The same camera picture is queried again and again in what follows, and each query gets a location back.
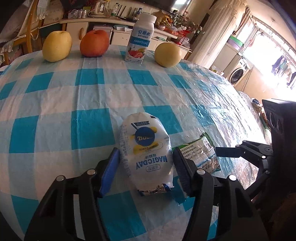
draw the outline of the checkered tablecloth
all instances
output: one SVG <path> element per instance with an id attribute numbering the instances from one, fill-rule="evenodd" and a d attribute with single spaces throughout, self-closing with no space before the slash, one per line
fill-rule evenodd
<path id="1" fill-rule="evenodd" d="M 0 76 L 0 210 L 22 239 L 55 177 L 81 175 L 107 158 L 118 147 L 122 121 L 132 113 L 157 116 L 173 147 L 203 132 L 216 146 L 265 142 L 223 77 L 184 60 L 163 68 L 150 51 L 142 65 L 125 62 L 125 50 L 110 45 L 101 58 L 84 58 L 73 46 L 55 63 L 34 52 L 17 58 Z M 216 175 L 232 173 L 244 187 L 256 178 L 243 159 L 221 158 L 220 164 Z M 111 241 L 181 240 L 194 198 L 185 200 L 176 175 L 173 184 L 171 193 L 141 197 L 120 165 L 110 192 L 99 200 Z M 77 200 L 74 206 L 78 209 Z"/>

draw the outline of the apple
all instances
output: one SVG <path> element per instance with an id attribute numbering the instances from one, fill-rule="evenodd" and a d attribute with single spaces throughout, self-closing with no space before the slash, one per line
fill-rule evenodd
<path id="1" fill-rule="evenodd" d="M 43 58 L 49 62 L 64 59 L 70 53 L 72 38 L 67 31 L 51 32 L 44 41 L 42 47 Z"/>
<path id="2" fill-rule="evenodd" d="M 110 38 L 104 30 L 89 31 L 80 42 L 80 52 L 86 57 L 102 56 L 108 49 Z"/>
<path id="3" fill-rule="evenodd" d="M 154 59 L 159 65 L 171 68 L 180 62 L 182 52 L 180 47 L 173 43 L 162 43 L 155 49 Z"/>

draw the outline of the washing machine door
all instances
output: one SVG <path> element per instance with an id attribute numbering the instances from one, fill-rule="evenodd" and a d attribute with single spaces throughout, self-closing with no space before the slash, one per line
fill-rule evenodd
<path id="1" fill-rule="evenodd" d="M 232 84 L 232 85 L 235 85 L 239 80 L 240 78 L 244 75 L 244 69 L 243 68 L 237 68 L 235 69 L 232 74 L 230 75 L 229 77 L 229 82 Z"/>

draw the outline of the red apple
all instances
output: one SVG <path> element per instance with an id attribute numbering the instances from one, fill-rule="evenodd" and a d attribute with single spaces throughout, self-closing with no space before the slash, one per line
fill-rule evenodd
<path id="1" fill-rule="evenodd" d="M 102 56 L 108 49 L 110 39 L 104 30 L 89 31 L 80 42 L 80 52 L 86 57 Z"/>

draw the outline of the bottle cap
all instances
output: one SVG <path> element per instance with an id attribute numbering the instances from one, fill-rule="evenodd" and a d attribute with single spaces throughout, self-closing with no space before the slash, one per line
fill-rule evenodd
<path id="1" fill-rule="evenodd" d="M 155 23 L 157 17 L 154 16 L 154 15 L 151 15 L 151 14 L 148 14 L 148 13 L 141 13 L 140 16 L 139 16 L 139 20 L 141 21 L 146 21 L 146 22 L 149 22 L 149 23 Z"/>

